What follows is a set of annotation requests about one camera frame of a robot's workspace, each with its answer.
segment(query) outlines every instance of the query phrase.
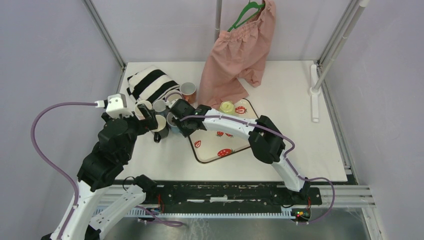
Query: striped cloth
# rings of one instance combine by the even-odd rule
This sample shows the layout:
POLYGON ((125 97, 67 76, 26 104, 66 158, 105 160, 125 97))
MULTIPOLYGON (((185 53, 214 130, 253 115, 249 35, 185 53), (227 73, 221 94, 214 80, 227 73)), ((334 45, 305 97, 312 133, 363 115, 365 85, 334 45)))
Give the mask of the striped cloth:
POLYGON ((163 99, 168 91, 180 88, 178 83, 155 66, 150 66, 129 76, 127 81, 129 87, 126 91, 135 102, 147 100, 153 103, 163 99))

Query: black wire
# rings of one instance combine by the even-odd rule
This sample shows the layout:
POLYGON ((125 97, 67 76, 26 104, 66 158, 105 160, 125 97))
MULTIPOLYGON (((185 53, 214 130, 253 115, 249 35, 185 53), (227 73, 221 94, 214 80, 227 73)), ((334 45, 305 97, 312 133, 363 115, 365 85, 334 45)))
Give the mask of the black wire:
POLYGON ((285 208, 285 209, 289 209, 289 208, 291 208, 291 207, 293 207, 294 206, 294 204, 292 204, 292 205, 290 205, 290 206, 284 206, 284 205, 281 205, 281 207, 283 207, 283 208, 285 208))
POLYGON ((127 189, 125 189, 125 181, 127 180, 127 179, 129 179, 129 178, 132 178, 133 180, 136 180, 136 178, 135 177, 133 177, 133 176, 127 176, 123 181, 122 181, 122 188, 126 191, 127 189))

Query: clothing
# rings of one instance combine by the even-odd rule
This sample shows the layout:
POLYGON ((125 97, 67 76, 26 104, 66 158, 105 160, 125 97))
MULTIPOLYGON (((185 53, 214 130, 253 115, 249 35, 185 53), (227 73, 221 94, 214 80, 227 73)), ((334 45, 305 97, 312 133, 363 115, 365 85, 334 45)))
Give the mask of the clothing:
POLYGON ((146 100, 153 103, 163 99, 171 90, 177 90, 180 85, 155 66, 150 66, 127 78, 129 87, 126 89, 129 97, 135 101, 146 100))
POLYGON ((276 25, 276 6, 264 0, 257 16, 237 29, 221 31, 201 75, 198 103, 219 108, 224 101, 238 102, 249 94, 237 78, 261 85, 276 25))

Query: green hanger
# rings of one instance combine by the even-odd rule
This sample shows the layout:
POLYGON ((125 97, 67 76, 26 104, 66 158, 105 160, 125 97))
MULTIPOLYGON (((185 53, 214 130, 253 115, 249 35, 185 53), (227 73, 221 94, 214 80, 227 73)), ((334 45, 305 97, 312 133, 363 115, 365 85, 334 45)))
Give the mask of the green hanger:
POLYGON ((235 21, 235 23, 228 29, 228 32, 230 32, 233 29, 236 29, 236 28, 240 27, 245 22, 247 22, 249 19, 253 18, 256 14, 258 14, 261 11, 261 8, 263 8, 263 7, 265 7, 265 3, 259 5, 255 1, 252 1, 252 2, 249 1, 249 3, 243 8, 243 11, 241 11, 240 15, 238 16, 237 21, 235 21), (239 25, 237 25, 240 22, 240 20, 242 19, 243 15, 245 13, 247 13, 247 11, 249 11, 250 9, 257 9, 257 12, 255 12, 252 16, 248 17, 246 20, 244 20, 239 25))

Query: pink pants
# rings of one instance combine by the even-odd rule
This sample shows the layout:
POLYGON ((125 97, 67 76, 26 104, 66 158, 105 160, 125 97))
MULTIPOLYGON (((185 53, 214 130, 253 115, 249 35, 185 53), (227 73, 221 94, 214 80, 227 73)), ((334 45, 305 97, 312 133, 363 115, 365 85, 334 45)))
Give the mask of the pink pants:
POLYGON ((238 102, 249 94, 237 78, 253 87, 261 85, 265 61, 276 25, 276 7, 264 0, 258 16, 231 32, 221 31, 204 65, 198 103, 219 108, 224 101, 238 102))

